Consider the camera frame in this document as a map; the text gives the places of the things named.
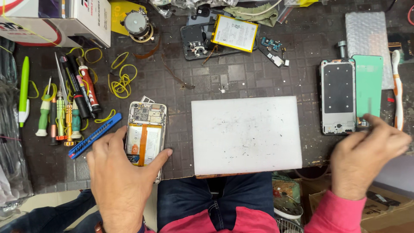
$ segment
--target green pen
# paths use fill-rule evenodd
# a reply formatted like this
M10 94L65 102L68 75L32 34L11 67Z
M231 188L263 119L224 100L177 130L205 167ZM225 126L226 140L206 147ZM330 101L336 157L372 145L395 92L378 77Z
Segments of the green pen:
M20 100L19 100L19 125L23 127L24 122L29 116L30 101L27 98L29 87L29 57L24 58L22 67L22 80L20 82Z

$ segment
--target fan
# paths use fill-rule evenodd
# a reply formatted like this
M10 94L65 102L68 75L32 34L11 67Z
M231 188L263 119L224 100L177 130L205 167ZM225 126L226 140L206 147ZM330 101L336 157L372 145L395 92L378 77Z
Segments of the fan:
M280 233L304 233L303 228L295 220L275 216Z

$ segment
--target sim card tray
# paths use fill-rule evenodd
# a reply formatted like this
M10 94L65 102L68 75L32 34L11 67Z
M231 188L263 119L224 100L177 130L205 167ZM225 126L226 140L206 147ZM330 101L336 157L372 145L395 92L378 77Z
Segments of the sim card tray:
M145 95L142 97L141 102L144 102L144 103L153 103L153 104L155 104L155 101L154 101L154 100L152 100L152 99L150 99L150 98L146 97Z

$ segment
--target wristwatch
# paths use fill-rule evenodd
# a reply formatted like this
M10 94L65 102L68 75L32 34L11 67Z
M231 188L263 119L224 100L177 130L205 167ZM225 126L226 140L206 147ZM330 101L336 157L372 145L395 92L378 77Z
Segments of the wristwatch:
M144 217L142 217L142 225L138 233L144 233L145 232L145 220ZM104 229L104 224L102 221L98 222L95 225L95 233L106 233Z

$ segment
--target green screen protector film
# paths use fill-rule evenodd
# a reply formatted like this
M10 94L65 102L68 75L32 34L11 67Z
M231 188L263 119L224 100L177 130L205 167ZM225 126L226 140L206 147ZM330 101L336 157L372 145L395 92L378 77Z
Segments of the green screen protector film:
M380 116L384 60L381 56L353 55L355 60L356 117Z

